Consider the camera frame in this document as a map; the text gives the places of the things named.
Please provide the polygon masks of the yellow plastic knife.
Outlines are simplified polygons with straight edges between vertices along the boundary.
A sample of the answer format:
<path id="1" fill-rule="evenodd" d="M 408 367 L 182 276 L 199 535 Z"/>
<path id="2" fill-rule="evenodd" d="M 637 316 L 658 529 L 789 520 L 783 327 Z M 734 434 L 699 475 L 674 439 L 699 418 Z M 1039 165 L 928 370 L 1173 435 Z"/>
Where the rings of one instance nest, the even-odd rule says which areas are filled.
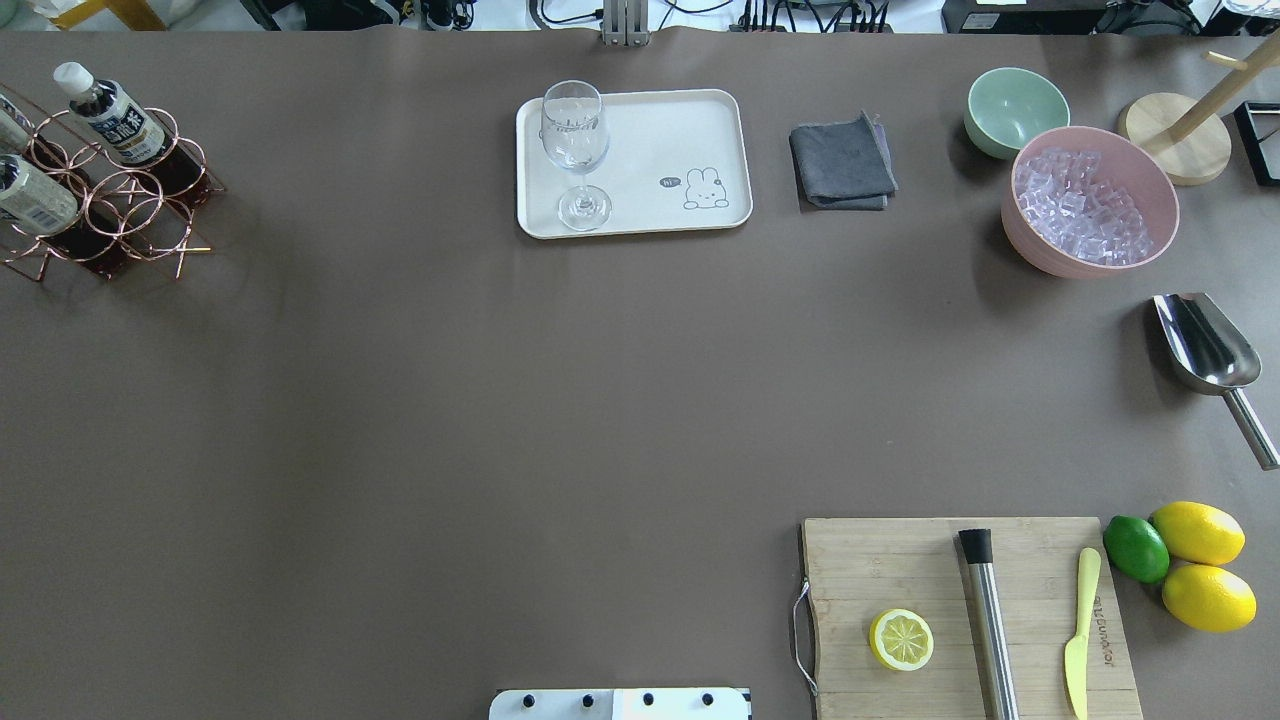
<path id="1" fill-rule="evenodd" d="M 1101 574 L 1101 555 L 1093 547 L 1084 547 L 1076 561 L 1076 593 L 1074 607 L 1074 633 L 1062 651 L 1064 683 L 1068 701 L 1075 719 L 1088 719 L 1088 656 L 1091 624 Z"/>

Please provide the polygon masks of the steel ice scoop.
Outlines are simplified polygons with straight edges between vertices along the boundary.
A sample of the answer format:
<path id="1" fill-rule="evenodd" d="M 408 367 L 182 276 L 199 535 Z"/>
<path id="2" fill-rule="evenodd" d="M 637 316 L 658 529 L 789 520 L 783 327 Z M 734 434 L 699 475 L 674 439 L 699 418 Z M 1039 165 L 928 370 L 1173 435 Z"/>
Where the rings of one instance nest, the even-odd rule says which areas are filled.
<path id="1" fill-rule="evenodd" d="M 1260 468 L 1276 470 L 1277 448 L 1245 396 L 1262 368 L 1251 342 L 1206 292 L 1158 293 L 1152 304 L 1180 379 L 1224 398 Z"/>

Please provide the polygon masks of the yellow lemon near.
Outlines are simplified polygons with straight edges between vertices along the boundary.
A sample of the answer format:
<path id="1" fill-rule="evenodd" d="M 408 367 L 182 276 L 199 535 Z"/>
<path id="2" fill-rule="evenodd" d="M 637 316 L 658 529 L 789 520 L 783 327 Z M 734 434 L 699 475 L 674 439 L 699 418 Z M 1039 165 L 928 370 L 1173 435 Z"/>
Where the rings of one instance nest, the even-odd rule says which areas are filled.
<path id="1" fill-rule="evenodd" d="M 1234 632 L 1251 624 L 1257 614 L 1257 600 L 1244 579 L 1203 564 L 1171 570 L 1161 597 L 1174 618 L 1202 632 Z"/>

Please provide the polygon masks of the yellow lemon far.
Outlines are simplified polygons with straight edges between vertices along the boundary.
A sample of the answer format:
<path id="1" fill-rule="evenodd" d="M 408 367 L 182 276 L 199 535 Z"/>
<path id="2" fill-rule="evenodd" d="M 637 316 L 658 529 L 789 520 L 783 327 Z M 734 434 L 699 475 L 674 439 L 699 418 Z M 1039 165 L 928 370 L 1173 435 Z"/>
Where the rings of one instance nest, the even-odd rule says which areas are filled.
<path id="1" fill-rule="evenodd" d="M 1224 566 L 1245 546 L 1240 523 L 1229 512 L 1207 503 L 1175 501 L 1149 515 L 1171 556 L 1196 564 Z"/>

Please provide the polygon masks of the bamboo cutting board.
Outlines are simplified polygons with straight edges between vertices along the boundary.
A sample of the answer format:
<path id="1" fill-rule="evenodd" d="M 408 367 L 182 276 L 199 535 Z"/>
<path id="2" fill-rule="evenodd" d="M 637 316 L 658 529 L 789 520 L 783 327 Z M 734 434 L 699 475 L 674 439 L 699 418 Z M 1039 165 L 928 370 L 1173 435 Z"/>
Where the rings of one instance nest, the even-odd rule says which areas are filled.
<path id="1" fill-rule="evenodd" d="M 1070 719 L 1064 647 L 1076 629 L 1076 568 L 1101 550 L 1096 518 L 809 518 L 803 547 L 815 641 L 820 719 L 988 719 L 975 601 L 957 541 L 992 534 L 995 579 L 1024 719 Z M 934 633 L 914 673 L 882 665 L 872 621 L 920 614 Z"/>

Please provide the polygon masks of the pink bowl with ice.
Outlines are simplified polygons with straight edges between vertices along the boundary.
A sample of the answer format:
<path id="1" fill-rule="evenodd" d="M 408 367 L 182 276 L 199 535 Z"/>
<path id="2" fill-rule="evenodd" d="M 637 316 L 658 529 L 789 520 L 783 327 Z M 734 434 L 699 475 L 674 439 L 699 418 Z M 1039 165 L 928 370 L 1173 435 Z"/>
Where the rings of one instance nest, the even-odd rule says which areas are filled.
<path id="1" fill-rule="evenodd" d="M 1152 263 L 1172 242 L 1178 196 L 1142 149 L 1103 129 L 1037 135 L 1016 156 L 1001 222 L 1032 265 L 1062 278 L 1101 278 Z"/>

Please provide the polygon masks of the clear wine glass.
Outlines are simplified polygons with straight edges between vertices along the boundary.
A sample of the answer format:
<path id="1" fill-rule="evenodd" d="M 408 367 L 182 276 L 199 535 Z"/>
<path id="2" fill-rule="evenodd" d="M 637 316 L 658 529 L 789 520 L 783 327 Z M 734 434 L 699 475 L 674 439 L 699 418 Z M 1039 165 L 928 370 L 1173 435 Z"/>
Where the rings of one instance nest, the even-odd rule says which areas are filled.
<path id="1" fill-rule="evenodd" d="M 588 183 L 588 176 L 604 161 L 611 147 L 600 92 L 581 79 L 550 86 L 541 99 L 540 138 L 550 161 L 576 178 L 576 186 L 559 197 L 559 219 L 580 232 L 605 224 L 611 197 Z"/>

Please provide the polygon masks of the yellow half lemon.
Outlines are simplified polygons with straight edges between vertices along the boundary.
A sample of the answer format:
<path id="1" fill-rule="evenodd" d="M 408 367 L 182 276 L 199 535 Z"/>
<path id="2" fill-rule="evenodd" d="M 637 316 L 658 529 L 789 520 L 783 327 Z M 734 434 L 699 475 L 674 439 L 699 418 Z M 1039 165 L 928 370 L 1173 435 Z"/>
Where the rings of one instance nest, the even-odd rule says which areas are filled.
<path id="1" fill-rule="evenodd" d="M 934 635 L 922 615 L 908 609 L 887 609 L 872 621 L 868 646 L 883 666 L 910 673 L 932 660 Z"/>

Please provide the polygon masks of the mint green bowl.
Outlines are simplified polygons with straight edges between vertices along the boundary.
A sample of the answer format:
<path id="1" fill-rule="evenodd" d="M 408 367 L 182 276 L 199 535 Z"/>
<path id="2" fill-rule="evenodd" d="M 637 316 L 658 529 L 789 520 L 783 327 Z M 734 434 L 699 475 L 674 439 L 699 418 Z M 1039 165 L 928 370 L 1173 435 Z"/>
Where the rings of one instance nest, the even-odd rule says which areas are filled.
<path id="1" fill-rule="evenodd" d="M 991 158 L 1014 159 L 1037 135 L 1070 122 L 1070 108 L 1059 87 L 1020 67 L 987 70 L 968 91 L 966 135 Z"/>

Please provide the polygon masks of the black framed metal tray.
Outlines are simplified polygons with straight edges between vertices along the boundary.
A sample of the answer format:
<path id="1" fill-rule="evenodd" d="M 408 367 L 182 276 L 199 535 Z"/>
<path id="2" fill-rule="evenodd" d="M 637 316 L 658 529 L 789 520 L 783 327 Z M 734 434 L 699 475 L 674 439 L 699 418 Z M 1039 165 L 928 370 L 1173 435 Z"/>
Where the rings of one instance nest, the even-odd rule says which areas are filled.
<path id="1" fill-rule="evenodd" d="M 1279 187 L 1279 104 L 1244 101 L 1233 111 L 1233 117 L 1256 183 Z"/>

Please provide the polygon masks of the wooden cup tree stand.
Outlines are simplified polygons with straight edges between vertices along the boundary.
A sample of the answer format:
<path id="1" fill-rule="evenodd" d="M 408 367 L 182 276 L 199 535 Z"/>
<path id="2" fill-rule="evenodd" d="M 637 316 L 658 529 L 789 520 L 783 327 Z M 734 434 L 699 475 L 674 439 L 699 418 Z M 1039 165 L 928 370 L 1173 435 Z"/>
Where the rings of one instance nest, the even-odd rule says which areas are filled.
<path id="1" fill-rule="evenodd" d="M 1233 146 L 1219 111 L 1262 70 L 1277 64 L 1279 38 L 1268 36 L 1242 59 L 1213 51 L 1203 59 L 1229 69 L 1206 95 L 1148 94 L 1126 105 L 1117 118 L 1119 133 L 1144 149 L 1178 186 L 1208 183 L 1226 169 Z"/>

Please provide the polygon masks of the copper wire bottle basket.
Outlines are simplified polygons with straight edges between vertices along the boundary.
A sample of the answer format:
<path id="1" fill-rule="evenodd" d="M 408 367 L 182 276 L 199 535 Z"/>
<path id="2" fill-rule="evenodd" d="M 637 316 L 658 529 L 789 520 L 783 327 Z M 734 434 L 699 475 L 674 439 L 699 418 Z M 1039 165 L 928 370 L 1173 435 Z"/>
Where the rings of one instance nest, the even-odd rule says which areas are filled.
<path id="1" fill-rule="evenodd" d="M 52 111 L 24 96 L 10 85 L 3 86 L 4 120 L 23 115 L 28 119 L 29 161 L 54 181 L 65 183 L 79 199 L 79 229 L 93 241 L 96 252 L 73 256 L 64 252 L 64 237 L 50 240 L 33 234 L 10 220 L 3 220 L 3 266 L 32 282 L 44 281 L 55 263 L 74 264 L 92 270 L 99 259 L 125 258 L 115 273 L 142 264 L 165 264 L 180 277 L 188 258 L 212 252 L 197 224 L 201 206 L 227 192 L 225 183 L 211 172 L 204 147 L 188 137 L 178 120 L 163 108 L 148 108 L 193 161 L 191 181 L 166 193 L 152 169 L 125 167 L 110 156 L 101 140 L 73 120 L 67 109 Z"/>

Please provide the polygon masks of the green lime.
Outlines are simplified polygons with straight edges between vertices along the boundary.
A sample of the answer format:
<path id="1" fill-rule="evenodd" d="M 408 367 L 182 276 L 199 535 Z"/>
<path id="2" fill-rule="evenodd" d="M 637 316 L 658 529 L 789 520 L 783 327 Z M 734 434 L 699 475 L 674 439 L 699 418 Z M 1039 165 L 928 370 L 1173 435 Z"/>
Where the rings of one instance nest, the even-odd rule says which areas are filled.
<path id="1" fill-rule="evenodd" d="M 1139 583 L 1158 584 L 1169 574 L 1169 547 L 1146 519 L 1114 516 L 1103 530 L 1103 547 L 1110 562 Z"/>

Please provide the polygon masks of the aluminium frame post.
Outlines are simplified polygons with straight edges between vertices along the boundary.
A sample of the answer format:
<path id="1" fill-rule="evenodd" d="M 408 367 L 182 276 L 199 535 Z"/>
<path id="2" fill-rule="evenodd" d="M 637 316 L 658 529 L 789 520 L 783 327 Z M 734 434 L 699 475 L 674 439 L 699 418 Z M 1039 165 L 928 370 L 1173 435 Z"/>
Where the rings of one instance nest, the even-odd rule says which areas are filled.
<path id="1" fill-rule="evenodd" d="M 612 47 L 643 47 L 650 42 L 649 1 L 605 0 L 602 3 L 602 42 Z"/>

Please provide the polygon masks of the tea bottle white cap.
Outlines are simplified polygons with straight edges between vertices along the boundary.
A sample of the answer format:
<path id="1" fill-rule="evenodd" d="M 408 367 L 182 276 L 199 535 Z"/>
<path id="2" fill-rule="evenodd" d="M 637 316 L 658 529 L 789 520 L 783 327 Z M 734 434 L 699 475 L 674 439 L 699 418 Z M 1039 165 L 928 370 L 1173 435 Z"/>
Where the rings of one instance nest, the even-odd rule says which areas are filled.
<path id="1" fill-rule="evenodd" d="M 192 209 L 207 201 L 212 183 L 202 165 L 118 82 L 95 77 L 78 61 L 60 64 L 52 78 L 69 97 L 70 113 L 118 164 L 151 174 L 140 182 L 145 188 Z"/>

